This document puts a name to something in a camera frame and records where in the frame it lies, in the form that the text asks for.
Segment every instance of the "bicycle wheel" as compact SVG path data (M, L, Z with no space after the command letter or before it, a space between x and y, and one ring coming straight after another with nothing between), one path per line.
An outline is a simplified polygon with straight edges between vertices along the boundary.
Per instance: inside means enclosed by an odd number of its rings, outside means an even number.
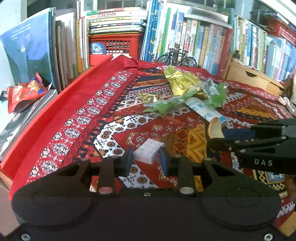
M179 66L197 67L197 62L193 57L185 57L181 59Z
M168 54L161 55L157 61L158 63L170 64L170 58Z

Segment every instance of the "green book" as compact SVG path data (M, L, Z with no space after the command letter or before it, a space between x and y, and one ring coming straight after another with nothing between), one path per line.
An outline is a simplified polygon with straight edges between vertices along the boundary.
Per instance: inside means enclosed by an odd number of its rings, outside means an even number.
M167 11L166 19L165 19L165 29L163 32L163 39L161 41L162 44L161 44L160 55L163 55L164 51L165 51L165 44L166 44L166 39L167 39L167 35L168 35L168 25L170 22L170 12L171 12L171 8L169 7L168 11Z

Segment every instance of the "red plastic crate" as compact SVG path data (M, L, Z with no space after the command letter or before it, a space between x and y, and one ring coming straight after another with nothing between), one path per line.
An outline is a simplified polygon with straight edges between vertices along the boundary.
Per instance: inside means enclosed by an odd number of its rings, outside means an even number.
M143 33L139 34L103 34L89 38L90 43L102 43L106 54L128 53L135 59L140 58Z

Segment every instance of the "screw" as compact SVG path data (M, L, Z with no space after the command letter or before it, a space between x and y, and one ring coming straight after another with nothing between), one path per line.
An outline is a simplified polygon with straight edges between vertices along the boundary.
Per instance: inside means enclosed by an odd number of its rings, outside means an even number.
M266 234L264 236L264 241L272 241L273 238L274 236L272 234Z
M22 234L21 236L21 239L24 240L24 241L29 241L31 240L31 237L29 234Z

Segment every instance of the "crumpled wrapper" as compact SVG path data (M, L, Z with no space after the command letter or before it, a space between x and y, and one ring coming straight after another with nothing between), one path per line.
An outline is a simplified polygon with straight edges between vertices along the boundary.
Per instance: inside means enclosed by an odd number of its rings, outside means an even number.
M149 94L149 93L139 92L139 97L141 99L142 104L155 103L155 102L161 100L160 95Z
M165 77L170 82L174 96L184 95L188 90L190 90L194 85L196 85L201 80L197 78L193 73L182 73L176 70L173 66L169 66L167 70L163 71ZM200 88L196 95L201 98L207 98L204 91Z

